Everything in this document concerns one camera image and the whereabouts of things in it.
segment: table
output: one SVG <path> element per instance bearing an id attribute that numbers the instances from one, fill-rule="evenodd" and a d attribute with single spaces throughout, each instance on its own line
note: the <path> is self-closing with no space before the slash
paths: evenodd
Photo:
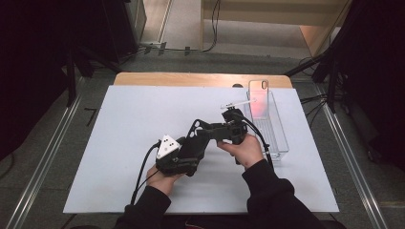
<path id="1" fill-rule="evenodd" d="M 211 20 L 216 2 L 202 0 L 202 21 Z M 343 23 L 351 2 L 352 0 L 222 0 L 220 20 L 299 25 L 310 53 L 315 56 L 334 28 Z"/>
<path id="2" fill-rule="evenodd" d="M 235 83 L 245 87 L 251 79 L 268 80 L 286 127 L 290 151 L 282 161 L 274 163 L 276 174 L 291 181 L 296 196 L 311 211 L 337 212 L 301 104 L 286 76 L 120 73 L 115 86 L 110 87 L 106 94 L 64 213 L 123 212 L 134 190 L 144 153 L 163 134 L 168 134 L 164 131 L 185 135 L 193 119 L 222 120 L 219 104 L 229 102 L 230 98 L 245 99 L 245 89 L 229 87 Z M 185 94 L 194 97 L 179 99 Z M 180 116 L 181 121 L 175 120 L 175 116 Z M 214 145 L 209 144 L 206 148 L 205 158 L 196 174 L 177 182 L 171 196 L 173 203 L 167 213 L 246 212 L 245 200 L 249 193 L 241 178 L 244 169 Z M 150 156 L 146 167 L 153 163 Z"/>

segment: black controller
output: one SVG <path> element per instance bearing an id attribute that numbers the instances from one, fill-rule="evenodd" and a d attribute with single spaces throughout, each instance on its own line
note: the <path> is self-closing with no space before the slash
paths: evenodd
<path id="1" fill-rule="evenodd" d="M 232 144 L 241 144 L 247 133 L 247 125 L 243 122 L 241 110 L 228 108 L 223 113 L 225 123 L 206 123 L 196 119 L 187 134 L 177 140 L 181 148 L 167 156 L 156 159 L 157 168 L 167 176 L 187 174 L 192 177 L 203 159 L 206 146 L 211 139 L 231 140 Z"/>

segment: person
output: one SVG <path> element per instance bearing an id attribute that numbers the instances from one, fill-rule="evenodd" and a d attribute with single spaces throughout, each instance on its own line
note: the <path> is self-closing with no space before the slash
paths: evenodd
<path id="1" fill-rule="evenodd" d="M 255 136 L 246 134 L 240 145 L 218 141 L 217 146 L 235 156 L 245 167 L 242 177 L 250 191 L 250 198 L 247 200 L 249 223 L 236 223 L 230 228 L 324 228 L 319 219 L 295 197 L 292 184 L 287 179 L 276 176 L 271 163 L 264 159 Z M 147 172 L 147 177 L 156 171 L 157 168 L 153 166 Z M 181 176 L 166 177 L 157 172 L 150 177 L 138 202 L 125 207 L 125 212 L 117 219 L 115 228 L 164 228 L 161 227 L 161 223 L 171 203 L 169 196 L 174 183 Z M 225 222 L 233 219 L 235 217 L 230 216 Z"/>

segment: white table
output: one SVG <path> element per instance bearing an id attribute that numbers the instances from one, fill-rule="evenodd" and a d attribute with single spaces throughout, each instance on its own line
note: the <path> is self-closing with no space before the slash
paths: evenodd
<path id="1" fill-rule="evenodd" d="M 312 212 L 338 212 L 297 93 L 272 89 L 289 152 L 274 164 Z M 111 86 L 77 170 L 64 213 L 121 213 L 130 202 L 147 150 L 163 135 L 186 135 L 192 122 L 223 122 L 220 106 L 245 100 L 246 89 Z M 153 154 L 146 169 L 155 162 Z M 242 166 L 211 141 L 193 177 L 173 190 L 169 214 L 245 213 Z"/>

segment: black sweater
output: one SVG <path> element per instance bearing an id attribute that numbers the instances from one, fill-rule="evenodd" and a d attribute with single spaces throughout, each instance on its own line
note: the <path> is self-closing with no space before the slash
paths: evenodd
<path id="1" fill-rule="evenodd" d="M 249 190 L 247 212 L 253 228 L 324 228 L 310 210 L 294 195 L 287 179 L 278 178 L 266 160 L 243 173 Z M 135 205 L 127 205 L 116 229 L 160 228 L 160 221 L 171 201 L 167 195 L 146 186 Z"/>

